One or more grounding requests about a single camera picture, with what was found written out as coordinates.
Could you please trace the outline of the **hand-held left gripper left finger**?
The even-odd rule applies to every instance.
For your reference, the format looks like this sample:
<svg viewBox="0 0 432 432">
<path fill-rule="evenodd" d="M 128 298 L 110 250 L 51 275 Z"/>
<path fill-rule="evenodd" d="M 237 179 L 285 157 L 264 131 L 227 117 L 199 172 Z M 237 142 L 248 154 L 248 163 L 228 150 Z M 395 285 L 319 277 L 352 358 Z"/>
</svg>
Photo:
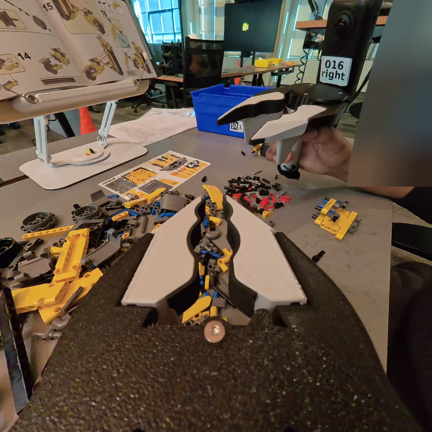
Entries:
<svg viewBox="0 0 432 432">
<path fill-rule="evenodd" d="M 181 315 L 199 297 L 199 258 L 195 248 L 202 240 L 201 223 L 206 202 L 201 195 L 170 218 L 152 235 L 138 268 L 121 300 Z"/>
</svg>

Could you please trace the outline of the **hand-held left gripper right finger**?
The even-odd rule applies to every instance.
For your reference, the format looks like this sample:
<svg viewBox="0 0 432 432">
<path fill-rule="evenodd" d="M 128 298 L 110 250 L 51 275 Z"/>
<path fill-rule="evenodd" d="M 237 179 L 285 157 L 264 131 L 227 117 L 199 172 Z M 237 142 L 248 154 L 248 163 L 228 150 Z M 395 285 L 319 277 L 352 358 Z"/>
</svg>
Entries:
<svg viewBox="0 0 432 432">
<path fill-rule="evenodd" d="M 232 250 L 229 298 L 248 317 L 259 309 L 305 305 L 306 294 L 281 246 L 283 233 L 254 216 L 230 196 L 223 198 L 226 239 Z"/>
</svg>

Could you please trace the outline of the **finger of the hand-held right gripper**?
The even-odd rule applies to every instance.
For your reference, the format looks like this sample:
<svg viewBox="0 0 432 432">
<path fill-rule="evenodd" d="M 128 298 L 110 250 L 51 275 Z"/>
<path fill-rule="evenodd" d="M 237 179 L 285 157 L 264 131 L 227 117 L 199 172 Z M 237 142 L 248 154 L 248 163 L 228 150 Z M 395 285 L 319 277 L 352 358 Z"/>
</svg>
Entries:
<svg viewBox="0 0 432 432">
<path fill-rule="evenodd" d="M 327 109 L 317 105 L 301 105 L 296 111 L 279 116 L 271 120 L 270 114 L 256 116 L 263 120 L 263 125 L 250 138 L 250 145 L 261 143 L 275 143 L 285 139 L 302 135 L 306 131 L 309 120 L 321 115 Z"/>
<path fill-rule="evenodd" d="M 264 143 L 265 139 L 256 140 L 253 136 L 267 122 L 277 120 L 284 114 L 287 92 L 288 90 L 266 90 L 253 95 L 220 116 L 217 125 L 241 121 L 247 144 Z"/>
</svg>

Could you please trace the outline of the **person's right forearm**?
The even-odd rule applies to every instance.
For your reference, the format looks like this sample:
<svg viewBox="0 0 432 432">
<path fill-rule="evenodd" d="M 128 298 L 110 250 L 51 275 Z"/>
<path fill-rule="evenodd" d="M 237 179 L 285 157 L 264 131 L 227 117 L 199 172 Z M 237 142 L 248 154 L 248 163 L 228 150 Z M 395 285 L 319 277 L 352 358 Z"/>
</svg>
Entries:
<svg viewBox="0 0 432 432">
<path fill-rule="evenodd" d="M 391 199 L 402 199 L 408 195 L 415 187 L 414 186 L 354 186 L 356 190 L 371 193 L 381 197 Z"/>
</svg>

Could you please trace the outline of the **person's right hand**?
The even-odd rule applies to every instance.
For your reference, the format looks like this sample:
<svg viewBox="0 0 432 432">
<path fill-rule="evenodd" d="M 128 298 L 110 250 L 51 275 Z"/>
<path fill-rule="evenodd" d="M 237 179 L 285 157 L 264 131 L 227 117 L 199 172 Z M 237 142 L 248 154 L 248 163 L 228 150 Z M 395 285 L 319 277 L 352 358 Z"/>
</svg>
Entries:
<svg viewBox="0 0 432 432">
<path fill-rule="evenodd" d="M 347 182 L 353 143 L 334 127 L 323 127 L 302 135 L 296 165 L 311 174 Z"/>
</svg>

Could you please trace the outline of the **wooden background desk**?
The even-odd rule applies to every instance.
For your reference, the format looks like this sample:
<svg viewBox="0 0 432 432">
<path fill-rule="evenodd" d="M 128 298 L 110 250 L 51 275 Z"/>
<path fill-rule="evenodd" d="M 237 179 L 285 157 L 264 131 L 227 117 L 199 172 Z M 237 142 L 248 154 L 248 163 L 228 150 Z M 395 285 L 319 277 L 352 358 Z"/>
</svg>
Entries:
<svg viewBox="0 0 432 432">
<path fill-rule="evenodd" d="M 282 76 L 285 74 L 292 73 L 294 68 L 299 67 L 300 64 L 295 62 L 290 62 L 289 64 L 281 64 L 281 65 L 273 65 L 270 67 L 256 67 L 256 66 L 244 66 L 237 68 L 229 68 L 222 71 L 221 77 L 224 78 L 237 78 L 237 77 L 245 77 L 245 76 L 255 76 L 255 75 L 264 75 L 265 73 L 270 73 L 273 76 Z M 154 78 L 155 81 L 165 83 L 183 83 L 183 76 L 166 76 L 161 75 L 160 77 Z"/>
</svg>

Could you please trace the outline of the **blue plastic bin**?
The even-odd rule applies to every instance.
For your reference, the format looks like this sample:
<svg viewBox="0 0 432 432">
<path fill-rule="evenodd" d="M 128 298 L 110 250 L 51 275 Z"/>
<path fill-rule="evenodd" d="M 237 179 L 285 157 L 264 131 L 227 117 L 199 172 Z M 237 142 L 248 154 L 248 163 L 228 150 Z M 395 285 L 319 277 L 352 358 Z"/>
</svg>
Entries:
<svg viewBox="0 0 432 432">
<path fill-rule="evenodd" d="M 244 85 L 224 87 L 220 84 L 193 91 L 191 95 L 198 130 L 245 138 L 241 121 L 219 126 L 217 120 L 239 103 L 266 90 L 271 89 Z"/>
</svg>

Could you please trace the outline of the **black office chair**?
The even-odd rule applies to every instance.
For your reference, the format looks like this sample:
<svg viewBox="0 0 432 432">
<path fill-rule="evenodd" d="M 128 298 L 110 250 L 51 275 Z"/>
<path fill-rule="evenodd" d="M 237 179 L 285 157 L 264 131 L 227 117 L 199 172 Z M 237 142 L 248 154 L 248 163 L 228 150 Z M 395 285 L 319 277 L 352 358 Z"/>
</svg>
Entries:
<svg viewBox="0 0 432 432">
<path fill-rule="evenodd" d="M 184 42 L 183 101 L 192 107 L 191 92 L 223 83 L 224 40 L 187 36 Z"/>
</svg>

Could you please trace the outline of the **pile of black red connector pins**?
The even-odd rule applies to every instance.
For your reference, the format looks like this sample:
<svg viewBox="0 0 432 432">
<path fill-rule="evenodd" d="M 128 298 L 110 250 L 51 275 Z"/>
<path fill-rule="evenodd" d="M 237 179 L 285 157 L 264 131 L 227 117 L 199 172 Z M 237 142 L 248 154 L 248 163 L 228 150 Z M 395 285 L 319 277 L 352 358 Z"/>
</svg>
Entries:
<svg viewBox="0 0 432 432">
<path fill-rule="evenodd" d="M 224 193 L 273 228 L 274 213 L 286 207 L 291 198 L 282 190 L 280 183 L 272 183 L 261 177 L 260 173 L 232 177 L 224 186 Z"/>
</svg>

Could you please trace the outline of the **black computer monitor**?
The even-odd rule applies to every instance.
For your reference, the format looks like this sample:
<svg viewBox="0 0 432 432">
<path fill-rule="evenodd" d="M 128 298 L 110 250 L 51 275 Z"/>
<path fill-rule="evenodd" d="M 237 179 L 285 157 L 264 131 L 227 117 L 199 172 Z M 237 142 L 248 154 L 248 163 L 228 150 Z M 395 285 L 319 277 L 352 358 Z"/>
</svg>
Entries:
<svg viewBox="0 0 432 432">
<path fill-rule="evenodd" d="M 224 7 L 224 50 L 266 52 L 275 48 L 283 1 L 235 1 Z"/>
</svg>

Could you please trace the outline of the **yellow partly built assembly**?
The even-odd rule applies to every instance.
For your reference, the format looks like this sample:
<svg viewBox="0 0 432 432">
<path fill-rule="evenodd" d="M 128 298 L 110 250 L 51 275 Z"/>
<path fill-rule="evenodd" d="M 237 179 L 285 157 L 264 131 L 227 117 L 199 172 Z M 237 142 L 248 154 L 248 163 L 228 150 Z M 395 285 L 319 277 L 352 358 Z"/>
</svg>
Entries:
<svg viewBox="0 0 432 432">
<path fill-rule="evenodd" d="M 347 233 L 354 234 L 362 219 L 358 213 L 350 211 L 348 205 L 348 201 L 323 198 L 312 215 L 314 223 L 333 234 L 337 240 L 342 240 Z"/>
</svg>

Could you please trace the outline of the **yellow curved panel piece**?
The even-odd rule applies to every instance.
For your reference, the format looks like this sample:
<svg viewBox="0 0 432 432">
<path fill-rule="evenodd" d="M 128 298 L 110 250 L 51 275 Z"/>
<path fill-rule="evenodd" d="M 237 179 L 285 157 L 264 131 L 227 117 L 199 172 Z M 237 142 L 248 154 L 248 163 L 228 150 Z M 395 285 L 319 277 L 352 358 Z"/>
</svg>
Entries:
<svg viewBox="0 0 432 432">
<path fill-rule="evenodd" d="M 224 195 L 219 190 L 219 188 L 208 184 L 203 184 L 202 187 L 207 191 L 207 195 L 209 196 L 211 202 L 216 204 L 216 209 L 218 211 L 222 210 Z"/>
</svg>

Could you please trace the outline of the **yellow grey sticker sheet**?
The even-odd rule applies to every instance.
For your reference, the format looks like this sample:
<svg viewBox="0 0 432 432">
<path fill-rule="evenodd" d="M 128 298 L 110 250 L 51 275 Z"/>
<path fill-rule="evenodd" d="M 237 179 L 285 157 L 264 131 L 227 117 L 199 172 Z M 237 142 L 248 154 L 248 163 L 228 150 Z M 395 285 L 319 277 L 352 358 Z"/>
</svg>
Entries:
<svg viewBox="0 0 432 432">
<path fill-rule="evenodd" d="M 175 190 L 208 166 L 210 162 L 168 151 L 99 183 L 99 186 L 130 201 L 135 195 L 143 198 L 161 188 Z"/>
</svg>

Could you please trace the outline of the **grey wheel hub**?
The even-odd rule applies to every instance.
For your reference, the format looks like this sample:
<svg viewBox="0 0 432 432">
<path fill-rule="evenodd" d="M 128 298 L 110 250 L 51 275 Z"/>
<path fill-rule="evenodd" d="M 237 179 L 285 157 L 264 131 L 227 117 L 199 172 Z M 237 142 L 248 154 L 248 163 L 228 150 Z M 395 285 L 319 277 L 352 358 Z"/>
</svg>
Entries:
<svg viewBox="0 0 432 432">
<path fill-rule="evenodd" d="M 57 224 L 57 216 L 49 212 L 37 212 L 27 216 L 21 226 L 24 233 L 49 230 Z"/>
<path fill-rule="evenodd" d="M 76 223 L 86 220 L 103 219 L 105 212 L 101 207 L 94 204 L 89 204 L 80 207 L 78 204 L 74 204 L 74 211 L 72 212 L 72 220 Z"/>
</svg>

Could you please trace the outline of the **pile of yellow grey building pieces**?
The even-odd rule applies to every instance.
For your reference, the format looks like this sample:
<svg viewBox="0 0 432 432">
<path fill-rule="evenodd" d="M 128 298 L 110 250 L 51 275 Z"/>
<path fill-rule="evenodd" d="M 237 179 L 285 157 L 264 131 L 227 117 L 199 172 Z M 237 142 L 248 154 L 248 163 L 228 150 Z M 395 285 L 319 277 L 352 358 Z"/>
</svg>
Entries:
<svg viewBox="0 0 432 432">
<path fill-rule="evenodd" d="M 103 219 L 1 239 L 1 285 L 12 292 L 18 314 L 38 311 L 48 328 L 34 334 L 56 340 L 72 311 L 110 267 L 142 235 L 153 234 L 195 197 L 164 188 L 123 202 L 103 191 L 91 195 Z"/>
</svg>

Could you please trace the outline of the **white printed paper sheets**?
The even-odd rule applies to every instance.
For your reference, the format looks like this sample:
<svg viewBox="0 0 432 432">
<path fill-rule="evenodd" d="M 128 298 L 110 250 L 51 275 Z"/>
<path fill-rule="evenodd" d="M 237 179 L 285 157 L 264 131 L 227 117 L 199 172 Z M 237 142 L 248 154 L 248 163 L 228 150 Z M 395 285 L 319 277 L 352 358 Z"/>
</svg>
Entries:
<svg viewBox="0 0 432 432">
<path fill-rule="evenodd" d="M 136 120 L 111 125 L 109 135 L 127 142 L 149 145 L 196 127 L 193 108 L 152 108 Z"/>
</svg>

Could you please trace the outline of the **white book stand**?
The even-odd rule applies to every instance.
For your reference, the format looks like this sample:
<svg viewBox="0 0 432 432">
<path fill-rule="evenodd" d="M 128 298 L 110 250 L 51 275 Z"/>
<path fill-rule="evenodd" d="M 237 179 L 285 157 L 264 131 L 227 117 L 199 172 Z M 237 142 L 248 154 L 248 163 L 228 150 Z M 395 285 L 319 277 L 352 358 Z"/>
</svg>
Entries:
<svg viewBox="0 0 432 432">
<path fill-rule="evenodd" d="M 142 144 L 108 138 L 108 133 L 117 101 L 143 94 L 148 86 L 149 79 L 127 79 L 88 87 L 31 92 L 2 100 L 1 124 L 31 118 L 34 122 L 36 157 L 22 164 L 19 170 L 42 188 L 57 190 L 145 155 L 147 149 Z M 54 143 L 47 143 L 46 116 L 101 103 L 106 106 L 98 133 L 62 140 L 58 144 L 69 146 L 79 143 L 79 139 L 83 139 L 83 144 L 51 155 Z M 96 154 L 85 156 L 88 148 Z"/>
</svg>

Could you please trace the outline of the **person's dark clothing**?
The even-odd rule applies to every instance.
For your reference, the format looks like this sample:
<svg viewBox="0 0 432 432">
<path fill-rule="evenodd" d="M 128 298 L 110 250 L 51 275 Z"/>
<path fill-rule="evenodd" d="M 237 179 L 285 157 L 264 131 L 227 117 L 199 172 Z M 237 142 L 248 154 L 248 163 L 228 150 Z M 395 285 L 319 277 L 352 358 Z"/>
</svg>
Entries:
<svg viewBox="0 0 432 432">
<path fill-rule="evenodd" d="M 391 267 L 387 376 L 425 431 L 432 430 L 431 260 L 395 251 Z"/>
</svg>

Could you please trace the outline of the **orange traffic cone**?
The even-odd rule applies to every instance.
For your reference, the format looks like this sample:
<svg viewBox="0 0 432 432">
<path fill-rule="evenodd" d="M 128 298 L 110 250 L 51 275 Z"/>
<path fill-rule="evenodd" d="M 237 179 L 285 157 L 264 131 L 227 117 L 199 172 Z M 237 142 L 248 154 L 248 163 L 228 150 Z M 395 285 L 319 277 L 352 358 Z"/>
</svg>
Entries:
<svg viewBox="0 0 432 432">
<path fill-rule="evenodd" d="M 87 107 L 79 108 L 80 135 L 98 132 Z"/>
</svg>

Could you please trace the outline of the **building instruction booklet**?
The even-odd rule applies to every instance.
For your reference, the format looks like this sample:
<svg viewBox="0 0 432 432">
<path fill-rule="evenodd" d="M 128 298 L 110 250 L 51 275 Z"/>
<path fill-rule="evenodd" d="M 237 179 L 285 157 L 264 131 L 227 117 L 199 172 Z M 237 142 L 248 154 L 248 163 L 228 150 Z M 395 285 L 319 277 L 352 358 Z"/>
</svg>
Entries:
<svg viewBox="0 0 432 432">
<path fill-rule="evenodd" d="M 0 98 L 158 76 L 130 1 L 2 0 Z"/>
</svg>

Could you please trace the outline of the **wooden wall shelf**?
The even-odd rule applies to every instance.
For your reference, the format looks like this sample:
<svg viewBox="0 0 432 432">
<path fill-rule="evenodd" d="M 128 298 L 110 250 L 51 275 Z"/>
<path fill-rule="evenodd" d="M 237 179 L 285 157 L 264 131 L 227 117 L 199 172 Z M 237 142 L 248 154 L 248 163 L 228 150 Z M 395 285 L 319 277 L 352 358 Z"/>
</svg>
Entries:
<svg viewBox="0 0 432 432">
<path fill-rule="evenodd" d="M 377 18 L 376 27 L 384 26 L 386 25 L 388 16 L 379 16 Z M 308 20 L 308 21 L 298 21 L 295 25 L 295 29 L 302 30 L 302 31 L 312 31 L 312 32 L 318 32 L 321 29 L 326 29 L 327 27 L 327 20 L 320 19 L 320 20 Z"/>
</svg>

